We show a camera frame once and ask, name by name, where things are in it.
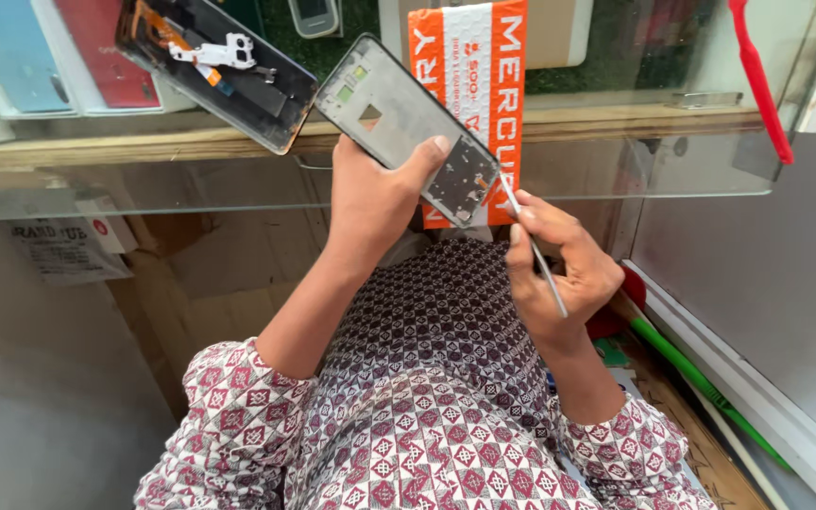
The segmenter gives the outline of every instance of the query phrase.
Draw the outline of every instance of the red tool handle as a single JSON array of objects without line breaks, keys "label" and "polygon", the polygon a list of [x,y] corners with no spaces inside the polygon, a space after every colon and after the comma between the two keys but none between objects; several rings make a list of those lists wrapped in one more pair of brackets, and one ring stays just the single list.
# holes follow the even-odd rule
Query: red tool handle
[{"label": "red tool handle", "polygon": [[770,134],[770,141],[776,148],[776,153],[780,156],[783,164],[792,164],[792,147],[789,146],[789,139],[782,130],[780,116],[776,111],[774,97],[770,94],[770,85],[767,84],[767,76],[764,72],[764,65],[761,64],[761,54],[748,37],[748,25],[745,23],[745,5],[748,0],[729,0],[729,8],[732,10],[732,18],[735,20],[735,37],[739,40],[739,55],[742,57],[742,66],[745,68],[745,75],[748,76],[748,83],[754,93],[754,100],[758,109],[761,110],[761,118],[764,119],[764,126]]}]

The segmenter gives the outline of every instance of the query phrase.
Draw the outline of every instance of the paper label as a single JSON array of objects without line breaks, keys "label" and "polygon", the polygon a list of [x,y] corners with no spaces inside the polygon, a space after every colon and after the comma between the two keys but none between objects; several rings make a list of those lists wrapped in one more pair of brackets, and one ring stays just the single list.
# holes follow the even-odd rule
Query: paper label
[{"label": "paper label", "polygon": [[84,218],[6,221],[17,249],[50,285],[78,285],[133,276],[121,257],[100,246]]},{"label": "paper label", "polygon": [[[414,77],[495,154],[517,190],[524,111],[527,0],[422,9],[408,15]],[[506,192],[497,182],[474,225],[505,225],[512,219]],[[424,206],[425,229],[451,224]]]}]

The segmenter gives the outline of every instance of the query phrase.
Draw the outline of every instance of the orange mailer bag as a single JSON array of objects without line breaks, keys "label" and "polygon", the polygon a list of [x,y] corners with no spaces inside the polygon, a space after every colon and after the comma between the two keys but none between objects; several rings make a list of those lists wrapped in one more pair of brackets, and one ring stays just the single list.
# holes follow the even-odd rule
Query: orange mailer bag
[{"label": "orange mailer bag", "polygon": [[[422,9],[408,15],[411,71],[500,161],[518,189],[527,0]],[[506,192],[490,190],[473,225],[512,220]],[[450,227],[424,206],[425,229]]]}]

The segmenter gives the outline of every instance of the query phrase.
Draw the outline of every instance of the white plastic bracket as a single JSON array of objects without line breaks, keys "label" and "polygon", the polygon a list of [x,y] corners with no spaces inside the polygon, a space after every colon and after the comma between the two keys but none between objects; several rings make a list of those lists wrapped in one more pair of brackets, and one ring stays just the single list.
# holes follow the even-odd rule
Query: white plastic bracket
[{"label": "white plastic bracket", "polygon": [[254,41],[244,34],[226,34],[225,45],[206,42],[194,50],[185,50],[175,42],[169,42],[169,53],[175,60],[213,67],[228,65],[235,69],[250,69],[256,65],[250,54],[253,49]]}]

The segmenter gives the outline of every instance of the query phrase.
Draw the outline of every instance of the glass display case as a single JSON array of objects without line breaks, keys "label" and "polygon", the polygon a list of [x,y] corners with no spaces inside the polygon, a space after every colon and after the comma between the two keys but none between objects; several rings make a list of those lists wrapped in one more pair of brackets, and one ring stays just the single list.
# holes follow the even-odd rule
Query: glass display case
[{"label": "glass display case", "polygon": [[[304,38],[287,2],[216,0],[322,83],[358,34],[411,68],[408,13],[355,0]],[[550,200],[760,194],[782,168],[723,0],[528,0],[520,184]],[[0,0],[0,219],[323,207],[338,133],[312,111],[276,156],[114,45],[120,0]],[[746,17],[787,133],[816,86],[816,0]]]}]

